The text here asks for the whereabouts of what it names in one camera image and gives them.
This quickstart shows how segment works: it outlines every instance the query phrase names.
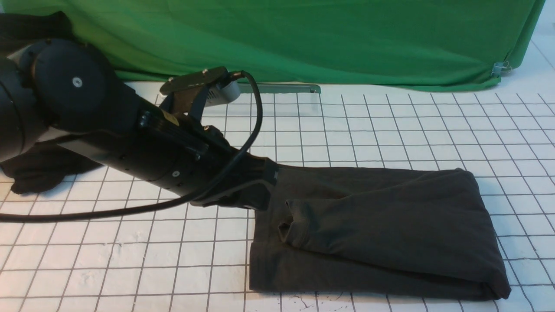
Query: grid mat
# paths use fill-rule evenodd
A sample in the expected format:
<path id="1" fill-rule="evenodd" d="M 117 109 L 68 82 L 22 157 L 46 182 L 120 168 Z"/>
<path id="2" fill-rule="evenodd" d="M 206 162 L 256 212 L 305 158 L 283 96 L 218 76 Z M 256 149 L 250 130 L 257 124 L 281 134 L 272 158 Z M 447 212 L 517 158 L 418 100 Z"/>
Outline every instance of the grid mat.
<path id="1" fill-rule="evenodd" d="M 251 94 L 205 110 L 241 146 Z M 465 168 L 498 234 L 512 294 L 482 303 L 249 290 L 254 214 L 182 205 L 59 224 L 0 224 L 0 311 L 555 311 L 555 94 L 263 94 L 251 153 L 310 167 Z M 175 198 L 109 168 L 19 196 L 0 212 L 76 213 Z"/>

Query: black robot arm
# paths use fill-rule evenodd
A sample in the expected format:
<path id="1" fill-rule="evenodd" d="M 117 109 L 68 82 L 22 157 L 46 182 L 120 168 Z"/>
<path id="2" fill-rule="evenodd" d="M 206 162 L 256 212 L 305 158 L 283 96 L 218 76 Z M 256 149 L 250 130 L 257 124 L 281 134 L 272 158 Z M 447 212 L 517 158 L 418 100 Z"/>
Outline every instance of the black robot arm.
<path id="1" fill-rule="evenodd" d="M 60 222 L 174 207 L 222 205 L 264 210 L 278 166 L 247 153 L 260 131 L 262 105 L 245 72 L 225 68 L 170 79 L 157 107 L 115 75 L 91 45 L 40 41 L 0 62 L 0 161 L 33 144 L 59 144 L 78 154 L 167 189 L 178 199 L 143 207 L 63 215 L 0 214 L 3 222 Z M 247 78 L 257 104 L 253 133 L 237 150 L 213 126 L 203 126 L 205 105 L 239 96 Z"/>

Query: black cable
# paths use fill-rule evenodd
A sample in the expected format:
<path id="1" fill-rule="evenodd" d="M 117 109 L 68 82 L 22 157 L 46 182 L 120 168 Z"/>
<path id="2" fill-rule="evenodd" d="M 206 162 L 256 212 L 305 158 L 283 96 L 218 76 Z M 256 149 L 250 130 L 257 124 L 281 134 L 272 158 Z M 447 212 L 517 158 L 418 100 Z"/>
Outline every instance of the black cable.
<path id="1" fill-rule="evenodd" d="M 178 205 L 195 200 L 196 198 L 202 197 L 204 194 L 212 190 L 218 183 L 220 183 L 235 167 L 241 158 L 246 154 L 247 150 L 251 147 L 254 140 L 260 132 L 262 127 L 262 98 L 260 97 L 260 91 L 256 85 L 254 78 L 247 72 L 236 72 L 233 73 L 234 80 L 239 78 L 246 78 L 253 88 L 254 97 L 256 100 L 256 124 L 254 125 L 254 130 L 250 134 L 249 138 L 243 144 L 243 147 L 233 156 L 233 158 L 228 162 L 228 164 L 216 175 L 210 182 L 208 182 L 204 187 L 198 188 L 192 193 L 189 193 L 180 198 L 172 199 L 167 202 L 157 203 L 152 205 L 145 205 L 133 208 L 121 208 L 115 210 L 106 210 L 101 212 L 87 212 L 87 213 L 68 213 L 68 214 L 42 214 L 42 215 L 17 215 L 17 214 L 0 214 L 0 222 L 11 222 L 11 223 L 51 223 L 51 222 L 71 222 L 79 220 L 90 220 L 90 219 L 100 219 L 109 217 L 121 217 L 124 215 L 139 214 L 146 212 L 153 212 L 157 210 L 163 210 L 172 208 Z"/>

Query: sticker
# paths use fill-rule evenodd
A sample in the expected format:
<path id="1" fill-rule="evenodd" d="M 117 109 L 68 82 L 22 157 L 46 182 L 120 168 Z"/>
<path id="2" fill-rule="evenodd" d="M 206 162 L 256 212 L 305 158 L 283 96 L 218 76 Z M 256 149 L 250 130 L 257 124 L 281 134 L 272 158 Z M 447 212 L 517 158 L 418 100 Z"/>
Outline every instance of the sticker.
<path id="1" fill-rule="evenodd" d="M 166 112 L 165 110 L 163 110 L 162 113 L 164 114 L 164 118 L 165 118 L 167 121 L 169 121 L 169 122 L 171 122 L 171 123 L 173 123 L 173 124 L 175 124 L 175 125 L 179 125 L 179 121 L 177 120 L 177 118 L 176 118 L 175 116 L 173 116 L 172 114 Z"/>

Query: screw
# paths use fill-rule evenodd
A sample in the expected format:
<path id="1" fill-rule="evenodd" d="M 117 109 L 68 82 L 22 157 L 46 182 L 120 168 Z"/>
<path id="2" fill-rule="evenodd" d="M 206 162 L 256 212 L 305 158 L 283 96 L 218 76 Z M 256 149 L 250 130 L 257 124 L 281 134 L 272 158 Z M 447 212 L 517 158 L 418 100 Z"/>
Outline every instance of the screw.
<path id="1" fill-rule="evenodd" d="M 145 115 L 142 115 L 142 116 L 140 117 L 139 126 L 140 126 L 141 128 L 144 128 L 144 127 L 147 126 L 147 124 L 148 124 L 148 115 L 146 115 L 146 114 L 145 114 Z"/>
<path id="2" fill-rule="evenodd" d="M 73 77 L 72 82 L 76 88 L 80 88 L 83 86 L 83 81 L 79 77 Z"/>

